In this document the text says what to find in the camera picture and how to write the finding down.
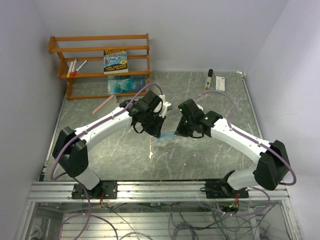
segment pink eraser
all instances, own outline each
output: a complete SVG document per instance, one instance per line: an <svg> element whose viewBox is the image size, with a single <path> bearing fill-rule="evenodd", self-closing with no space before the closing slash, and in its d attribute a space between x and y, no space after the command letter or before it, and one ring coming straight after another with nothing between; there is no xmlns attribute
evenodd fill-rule
<svg viewBox="0 0 320 240"><path fill-rule="evenodd" d="M116 95L111 95L92 112L92 115L96 119L100 119L111 113L118 106Z"/></svg>

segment glass panel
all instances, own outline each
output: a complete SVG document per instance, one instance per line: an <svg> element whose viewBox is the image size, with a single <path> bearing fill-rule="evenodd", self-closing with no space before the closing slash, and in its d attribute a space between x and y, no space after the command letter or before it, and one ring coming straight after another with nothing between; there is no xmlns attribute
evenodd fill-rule
<svg viewBox="0 0 320 240"><path fill-rule="evenodd" d="M159 202L159 203L93 203L91 214L109 221L91 217L80 239L108 240L290 240L293 236L283 216L280 201L256 216L225 216L209 208L228 207L233 201L211 203ZM265 201L240 201L237 214L256 212ZM26 240L54 240L63 219L80 214L67 221L60 233L62 240L73 240L85 225L89 212L87 203L39 203Z"/></svg>

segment white wall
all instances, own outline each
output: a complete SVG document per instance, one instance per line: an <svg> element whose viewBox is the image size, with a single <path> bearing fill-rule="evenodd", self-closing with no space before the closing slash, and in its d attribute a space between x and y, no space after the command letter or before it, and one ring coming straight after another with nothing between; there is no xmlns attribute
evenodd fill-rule
<svg viewBox="0 0 320 240"><path fill-rule="evenodd" d="M0 239L14 238L48 151L63 86L31 0L0 1Z"/></svg>
<svg viewBox="0 0 320 240"><path fill-rule="evenodd" d="M247 71L288 0L35 0L55 36L150 36L152 70Z"/></svg>
<svg viewBox="0 0 320 240"><path fill-rule="evenodd" d="M289 1L246 76L263 136L285 143L297 174L288 191L306 240L319 239L319 13L319 0Z"/></svg>

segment scratched metal table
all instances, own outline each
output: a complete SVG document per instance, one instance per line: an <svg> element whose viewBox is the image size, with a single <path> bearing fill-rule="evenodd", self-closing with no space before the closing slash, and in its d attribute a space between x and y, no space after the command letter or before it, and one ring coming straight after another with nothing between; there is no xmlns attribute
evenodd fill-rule
<svg viewBox="0 0 320 240"><path fill-rule="evenodd" d="M216 75L225 77L225 93L236 102L237 109L231 122L248 133L259 136L259 128L241 75L235 72L218 72L214 76ZM137 134L131 127L116 132L89 152L91 168L103 180L188 180L221 178L231 170L250 167L253 162L248 157L218 139L207 136L202 139L173 136L181 118L177 106L202 93L206 78L206 72L153 72L152 82L161 86L166 100L173 104L173 109L167 114L162 126L164 137L157 139L147 133ZM213 77L211 90L214 90L215 85ZM107 81L104 78L81 79L75 82L73 89L74 95L103 94L107 91ZM128 98L117 98L119 103L125 99ZM103 98L66 100L53 136L53 145L62 128L69 126L74 129L94 121L92 111L103 101ZM232 103L226 97L216 93L202 96L197 103L203 106L205 112L213 110L224 117L232 108ZM52 149L45 162L45 181L50 179L55 160L51 151ZM62 171L59 166L56 172ZM63 176L61 180L73 181L68 176Z"/></svg>

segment wire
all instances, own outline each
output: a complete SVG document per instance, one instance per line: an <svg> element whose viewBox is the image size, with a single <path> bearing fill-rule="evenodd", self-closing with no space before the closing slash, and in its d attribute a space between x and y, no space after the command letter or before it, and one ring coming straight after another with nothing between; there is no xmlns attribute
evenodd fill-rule
<svg viewBox="0 0 320 240"><path fill-rule="evenodd" d="M34 234L36 234L38 231L34 231L33 233L31 233L28 237L30 237L30 236L32 236L32 235L34 235Z"/></svg>
<svg viewBox="0 0 320 240"><path fill-rule="evenodd" d="M117 113L114 114L113 116L109 116L109 117L107 117L107 118L105 118L105 119L102 119L101 121L98 121L96 124L88 127L86 130L80 132L78 135L76 135L76 136L74 136L72 139L70 139L70 140L63 146L63 148L61 149L61 151L59 152L58 156L57 156L56 159L55 159L55 162L54 162L54 164L53 164L53 166L52 166L52 169L51 169L51 172L50 172L50 180L51 180L51 181L57 180L57 179L60 178L61 176L67 174L66 172L63 172L63 173L60 173L60 174L57 175L57 176L54 176L55 170L56 170L56 168L57 168L57 165L58 165L58 163L59 163L62 155L64 154L64 152L66 151L66 149L67 149L76 139L78 139L78 138L82 137L83 135L87 134L89 131L91 131L92 129L98 127L99 125L101 125L101 124L103 124L103 123L105 123L105 122L113 119L114 117L117 117L117 116L119 116L120 114L124 113L124 112L128 109L128 107L134 102L134 100L139 96L139 94L142 93L145 89L147 89L148 87L150 87L150 86L152 86L152 85L156 86L156 87L160 90L160 94L163 95L163 91L162 91L161 87L160 87L158 84L156 84L156 83L149 83L149 84L145 85L143 88L141 88L140 91L138 91L138 92L136 93L136 95L128 102L128 104L127 104L121 111L117 112Z"/></svg>
<svg viewBox="0 0 320 240"><path fill-rule="evenodd" d="M291 168L291 166L287 163L287 161L282 157L280 156L278 153L276 153L274 150L272 150L270 147L264 145L263 143L260 143L259 141L257 141L256 139L246 135L245 133L243 132L240 132L239 130L235 129L231 122L230 122L230 117L232 116L232 114L235 112L236 110L236 102L226 93L224 92L221 92L221 91L213 91L213 90L210 90L210 91L205 91L203 93L201 93L200 95L198 95L194 100L197 100L198 98L200 98L202 95L204 94L208 94L208 93L217 93L217 94L222 94L224 96L226 96L231 102L232 102L232 109L231 111L228 113L228 115L226 116L226 121L227 121L227 124L229 126L229 128L234 131L235 133L239 134L240 136L254 142L255 144L267 149L269 152L271 152L273 155L275 155L287 168L288 170L290 171L290 173L292 174L292 177L293 177L293 181L292 182L289 182L289 183L285 183L285 182L280 182L279 184L280 185L286 185L286 186L292 186L294 184L296 184L297 182L297 176L294 172L294 170Z"/></svg>
<svg viewBox="0 0 320 240"><path fill-rule="evenodd" d="M256 226L251 227L248 231L246 231L246 232L245 232L239 239L237 239L237 240L242 239L242 237L243 237L244 235L246 235L249 231L251 231L251 230L254 229L254 228L255 228L255 232L254 232L254 235L253 235L253 239L255 239L255 236L256 236L256 233L257 233L257 229L258 229L258 227L260 226L260 224L262 223L262 220L265 218L265 216L267 215L267 213L270 212L275 206L276 206L275 204L272 205L272 206L268 209L268 211L266 211L266 213L263 215L263 217L261 218L260 222L259 222Z"/></svg>
<svg viewBox="0 0 320 240"><path fill-rule="evenodd" d="M107 203L104 205L104 198L105 198L105 192L103 191L102 193L101 193L101 198L100 198L100 202L99 202L99 206L101 207L101 208L106 208L107 207Z"/></svg>
<svg viewBox="0 0 320 240"><path fill-rule="evenodd" d="M267 223L268 224L268 227L266 228L266 229L263 229L262 227L260 227L261 229L263 229L264 230L264 235L266 236L267 235L267 231L269 230L269 228L270 228L270 226L271 226L271 224L268 222L268 221L266 221L266 220L260 220L260 219L257 219L257 221L262 221L262 222L265 222L265 223Z"/></svg>
<svg viewBox="0 0 320 240"><path fill-rule="evenodd" d="M170 212L170 213L173 213L173 205L176 206L177 204L175 204L174 202L172 203L172 205L171 205L171 212ZM183 215L181 214L181 212L179 211L178 213L179 213L179 215L181 216L182 220L183 220L184 222L187 222L187 221L185 220L185 218L183 217ZM170 214L170 219L171 219L171 222L172 222L173 226L175 226L175 227L177 228L177 226L175 225L174 220L173 220L173 214ZM211 223L211 224L209 224L208 226L205 226L205 227L194 226L193 228L194 228L195 230L199 230L199 231L205 230L205 229L213 229L213 227L211 227L211 226L213 226L213 225L215 225L215 224L217 224L217 223L214 222L214 223Z"/></svg>
<svg viewBox="0 0 320 240"><path fill-rule="evenodd" d="M41 238L41 233L42 233L41 227L35 226L35 229L39 229L39 238Z"/></svg>
<svg viewBox="0 0 320 240"><path fill-rule="evenodd" d="M79 232L79 234L74 238L74 240L77 240L77 239L81 236L81 234L86 230L87 225L88 225L89 220L90 220L90 217L92 216L92 215L91 215L91 202L90 202L89 193L88 193L87 189L85 188L85 186L83 186L81 183L79 183L79 184L80 184L80 186L83 188L83 191L84 191L84 193L85 193L85 196L86 196L86 198L87 198L87 200L88 200L88 207L89 207L89 210L88 210L88 211L89 211L89 213L88 213L88 215L87 215L88 217L87 217L87 219L86 219L86 222L85 222L83 228L81 229L81 231ZM65 219L65 220L59 225L58 229L56 230L56 239L57 239L57 240L60 240L60 231L61 231L63 225L64 225L67 221L69 221L70 219L73 219L73 218L78 217L78 216L83 216L83 214L82 214L82 213L78 213L78 214L72 215L72 216L68 217L67 219Z"/></svg>
<svg viewBox="0 0 320 240"><path fill-rule="evenodd" d="M150 240L153 240L150 236L148 236L147 234L144 234L144 233L142 233L142 232L129 232L129 233L127 233L127 234L125 234L123 237L121 237L119 240L122 240L122 239L124 239L124 238L126 238L126 237L128 237L129 235L131 235L131 234L138 234L138 235L141 235L141 236L143 236L143 237L146 237L147 239L150 239Z"/></svg>
<svg viewBox="0 0 320 240"><path fill-rule="evenodd" d="M135 233L135 235L136 235L136 238L139 239L139 237L137 236L136 230L130 225L129 222L127 222L122 216L120 216L118 213L116 213L112 208L110 208L110 207L108 207L108 206L107 206L107 208L108 208L110 211L114 212L114 213L115 213L119 218L121 218L123 221L125 221L126 224L128 224L129 227L134 231L134 233Z"/></svg>
<svg viewBox="0 0 320 240"><path fill-rule="evenodd" d="M213 214L214 221L215 221L216 225L218 226L220 232L222 233L223 236L225 236L225 239L228 240L229 239L228 235L225 233L225 231L222 229L222 227L217 223L218 220L216 217L216 213L212 212L212 214Z"/></svg>
<svg viewBox="0 0 320 240"><path fill-rule="evenodd" d="M172 215L173 215L173 205L175 205L175 204L176 204L175 202L173 202L171 204L171 211L170 211L170 215L169 215L169 219L168 219L168 231L169 231L170 238L172 240L175 240L177 237L177 234L180 230L189 230L191 233L191 239L195 240L197 238L199 240L199 236L195 232L195 228L187 221L184 220L183 222L179 223L177 226L174 224ZM170 220L171 220L173 226L175 226L175 229L173 231L173 235L171 234L171 230L170 230Z"/></svg>
<svg viewBox="0 0 320 240"><path fill-rule="evenodd" d="M239 219L236 217L235 218L236 219L236 222L238 223L238 228L237 229L239 229L239 231L240 231L240 222L239 222ZM235 237L235 239L237 239L237 229L235 230L235 233L234 233L234 237Z"/></svg>
<svg viewBox="0 0 320 240"><path fill-rule="evenodd" d="M269 206L271 200L270 200L270 196L268 195L268 193L266 191L264 191L263 189L257 188L255 186L252 186L251 188L264 193L266 195L266 197L267 197L266 205L264 207L262 207L260 210L257 210L257 211L251 212L251 213L231 214L231 213L228 213L228 212L225 212L225 211L221 211L220 209L211 207L211 206L203 204L203 203L198 203L198 205L201 206L201 207L210 209L212 211L222 213L223 215L230 216L230 217L248 217L248 216L252 216L252 215L257 215L257 214L262 213L265 209L267 209L267 207Z"/></svg>
<svg viewBox="0 0 320 240"><path fill-rule="evenodd" d="M127 204L127 202L122 203L122 204L120 204L119 206L116 206L116 207L110 206L109 208L115 210L115 209L118 209L118 208L120 208L120 207L122 207L122 206L124 206L124 205L126 205L126 204Z"/></svg>

